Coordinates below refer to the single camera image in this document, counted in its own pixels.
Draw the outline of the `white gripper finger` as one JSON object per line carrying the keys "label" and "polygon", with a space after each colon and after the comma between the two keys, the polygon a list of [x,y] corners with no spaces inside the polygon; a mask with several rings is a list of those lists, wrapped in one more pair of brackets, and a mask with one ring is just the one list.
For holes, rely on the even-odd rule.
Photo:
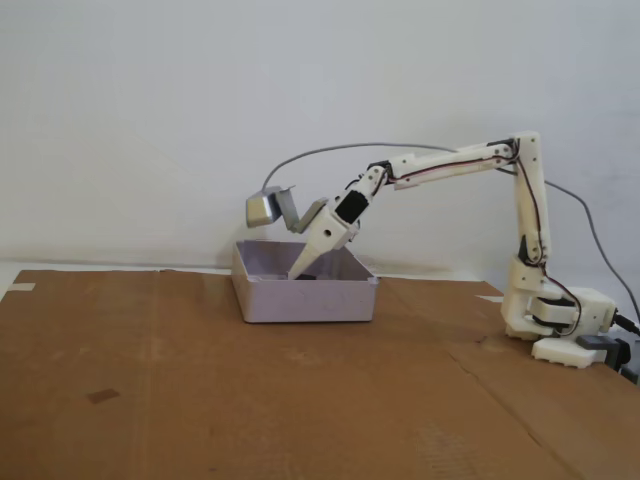
{"label": "white gripper finger", "polygon": [[302,252],[288,271],[288,279],[298,279],[326,253],[328,253],[328,250],[322,250],[311,244],[305,245]]}

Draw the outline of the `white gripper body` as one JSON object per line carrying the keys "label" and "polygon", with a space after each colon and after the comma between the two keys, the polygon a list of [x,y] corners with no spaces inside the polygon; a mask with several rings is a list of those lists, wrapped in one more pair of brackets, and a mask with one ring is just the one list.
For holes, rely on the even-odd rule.
{"label": "white gripper body", "polygon": [[318,254],[339,250],[358,233],[358,224],[341,220],[332,207],[324,206],[308,228],[307,245]]}

